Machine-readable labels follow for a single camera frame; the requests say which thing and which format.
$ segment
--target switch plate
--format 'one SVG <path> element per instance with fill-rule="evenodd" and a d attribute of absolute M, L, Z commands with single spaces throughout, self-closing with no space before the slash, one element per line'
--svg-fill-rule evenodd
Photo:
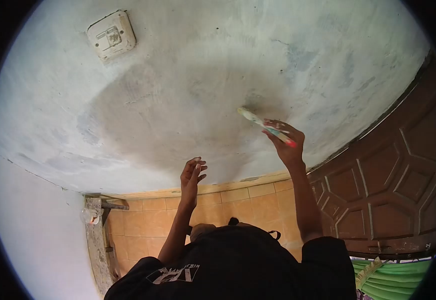
<path fill-rule="evenodd" d="M 128 15 L 123 10 L 91 25 L 87 36 L 98 57 L 104 62 L 130 51 L 137 43 Z"/>

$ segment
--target wall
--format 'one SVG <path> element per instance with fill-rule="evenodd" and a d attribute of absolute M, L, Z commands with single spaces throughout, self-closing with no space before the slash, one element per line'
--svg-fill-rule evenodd
<path fill-rule="evenodd" d="M 103 64 L 86 30 L 127 10 L 138 44 Z M 68 189 L 206 184 L 284 169 L 236 113 L 247 105 L 307 136 L 312 167 L 377 119 L 429 51 L 398 0 L 45 0 L 0 75 L 0 155 Z"/>
<path fill-rule="evenodd" d="M 0 239 L 34 299 L 100 299 L 79 218 L 83 195 L 0 157 Z"/>

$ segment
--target clear cup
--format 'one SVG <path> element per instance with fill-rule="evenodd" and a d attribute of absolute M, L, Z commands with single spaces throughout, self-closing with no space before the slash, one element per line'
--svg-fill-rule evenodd
<path fill-rule="evenodd" d="M 85 224 L 95 225 L 100 221 L 100 215 L 95 209 L 83 208 L 80 217 Z"/>

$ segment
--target curtain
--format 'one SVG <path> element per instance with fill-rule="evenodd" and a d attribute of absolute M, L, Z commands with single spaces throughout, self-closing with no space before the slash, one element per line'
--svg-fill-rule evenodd
<path fill-rule="evenodd" d="M 371 261 L 352 260 L 355 276 Z M 366 280 L 361 290 L 374 300 L 407 300 L 423 279 L 431 260 L 385 263 Z"/>

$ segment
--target brown door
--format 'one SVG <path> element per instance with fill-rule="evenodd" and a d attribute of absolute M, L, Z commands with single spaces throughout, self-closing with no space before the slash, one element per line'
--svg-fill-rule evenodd
<path fill-rule="evenodd" d="M 309 179 L 325 235 L 343 239 L 352 255 L 432 253 L 436 60 L 395 111 Z"/>

